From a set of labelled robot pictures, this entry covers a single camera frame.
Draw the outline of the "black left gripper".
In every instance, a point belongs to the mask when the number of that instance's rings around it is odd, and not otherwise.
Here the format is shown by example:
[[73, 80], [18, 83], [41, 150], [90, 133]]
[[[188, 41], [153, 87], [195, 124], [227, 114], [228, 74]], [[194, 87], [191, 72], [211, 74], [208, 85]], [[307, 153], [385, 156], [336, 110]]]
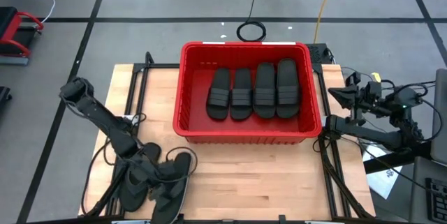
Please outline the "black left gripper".
[[172, 181], [178, 178], [178, 174], [173, 160], [160, 163], [158, 172], [159, 158], [160, 154], [137, 154], [131, 158], [121, 157], [121, 161], [128, 165], [125, 175], [127, 184], [133, 186], [140, 183], [157, 184], [149, 190], [148, 199], [155, 202], [165, 202], [167, 200], [166, 185], [161, 183], [161, 180]]

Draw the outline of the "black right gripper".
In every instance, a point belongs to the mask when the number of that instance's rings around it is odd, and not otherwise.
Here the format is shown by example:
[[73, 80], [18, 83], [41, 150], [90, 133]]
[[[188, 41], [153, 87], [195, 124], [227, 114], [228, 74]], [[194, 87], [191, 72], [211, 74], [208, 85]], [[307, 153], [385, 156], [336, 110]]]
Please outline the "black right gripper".
[[329, 88], [329, 93], [344, 109], [350, 109], [350, 124], [363, 125], [366, 119], [363, 113], [374, 110], [381, 97], [381, 83], [371, 78], [365, 87], [359, 87], [361, 74], [354, 71], [345, 80], [346, 87]]

